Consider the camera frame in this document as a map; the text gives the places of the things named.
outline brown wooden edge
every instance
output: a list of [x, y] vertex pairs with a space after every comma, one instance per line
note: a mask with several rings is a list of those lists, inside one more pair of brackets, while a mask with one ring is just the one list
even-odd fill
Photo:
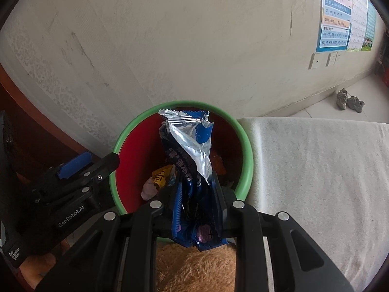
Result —
[[77, 154], [87, 151], [85, 147], [76, 142], [73, 138], [64, 133], [56, 125], [54, 125], [47, 117], [45, 117], [34, 104], [26, 98], [26, 96], [19, 90], [15, 83], [11, 80], [9, 75], [5, 72], [3, 66], [0, 64], [0, 83], [4, 89], [9, 93], [11, 98], [40, 126], [42, 126], [52, 136], [56, 137], [60, 142], [74, 150]]

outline yellow wrapper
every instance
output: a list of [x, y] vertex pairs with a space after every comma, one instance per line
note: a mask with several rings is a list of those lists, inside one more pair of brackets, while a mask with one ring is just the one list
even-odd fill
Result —
[[157, 190], [163, 188], [170, 177], [173, 165], [169, 164], [152, 172], [152, 182], [154, 183]]

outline silver foil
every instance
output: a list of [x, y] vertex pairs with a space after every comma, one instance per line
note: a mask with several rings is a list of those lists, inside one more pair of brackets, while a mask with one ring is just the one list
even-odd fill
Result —
[[209, 159], [211, 137], [203, 144], [196, 141], [196, 126], [202, 123], [204, 127], [210, 127], [213, 124], [208, 121], [208, 115], [205, 114], [205, 119], [194, 118], [185, 112], [168, 109], [159, 110], [159, 114], [167, 118], [165, 122], [168, 133], [172, 133], [174, 139], [195, 161], [197, 172], [210, 185], [212, 175], [212, 165]]

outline educational poster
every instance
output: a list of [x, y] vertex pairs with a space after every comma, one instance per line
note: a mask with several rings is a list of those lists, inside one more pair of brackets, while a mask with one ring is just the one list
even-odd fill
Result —
[[373, 46], [374, 32], [375, 32], [375, 19], [376, 19], [376, 10], [372, 3], [368, 1], [368, 11], [367, 11], [367, 25], [366, 33], [363, 40], [362, 50], [370, 51]]
[[322, 22], [316, 52], [347, 49], [353, 0], [322, 0]]
[[351, 31], [347, 50], [361, 50], [367, 25], [368, 0], [353, 0]]
[[316, 52], [370, 50], [376, 10], [369, 0], [322, 0]]

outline blue snack wrapper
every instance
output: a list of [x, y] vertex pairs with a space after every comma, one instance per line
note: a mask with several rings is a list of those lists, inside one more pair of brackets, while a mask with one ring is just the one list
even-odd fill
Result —
[[161, 110], [159, 135], [166, 154], [180, 172], [173, 209], [172, 235], [184, 247], [207, 250], [227, 241], [221, 235], [212, 165], [209, 159], [213, 123], [209, 112]]

